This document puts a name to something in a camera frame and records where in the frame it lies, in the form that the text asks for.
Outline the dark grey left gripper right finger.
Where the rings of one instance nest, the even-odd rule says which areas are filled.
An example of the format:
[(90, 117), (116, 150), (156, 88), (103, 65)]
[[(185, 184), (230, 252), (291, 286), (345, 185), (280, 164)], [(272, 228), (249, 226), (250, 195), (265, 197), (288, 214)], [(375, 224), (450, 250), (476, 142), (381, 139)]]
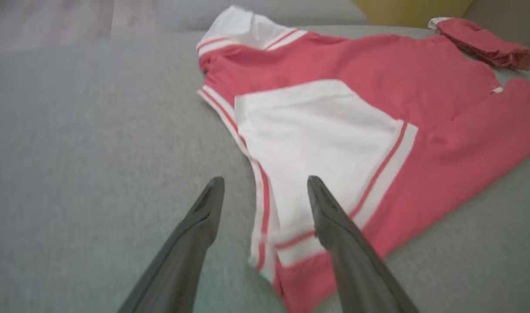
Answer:
[(315, 236), (329, 252), (345, 313), (416, 313), (404, 288), (318, 176), (308, 177)]

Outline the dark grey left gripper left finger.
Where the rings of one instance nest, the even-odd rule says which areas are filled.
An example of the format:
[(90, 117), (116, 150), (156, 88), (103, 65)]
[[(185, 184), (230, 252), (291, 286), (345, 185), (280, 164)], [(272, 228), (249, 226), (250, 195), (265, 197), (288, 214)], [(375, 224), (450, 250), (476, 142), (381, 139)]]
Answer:
[(212, 178), (118, 309), (120, 313), (191, 313), (200, 273), (217, 237), (225, 182)]

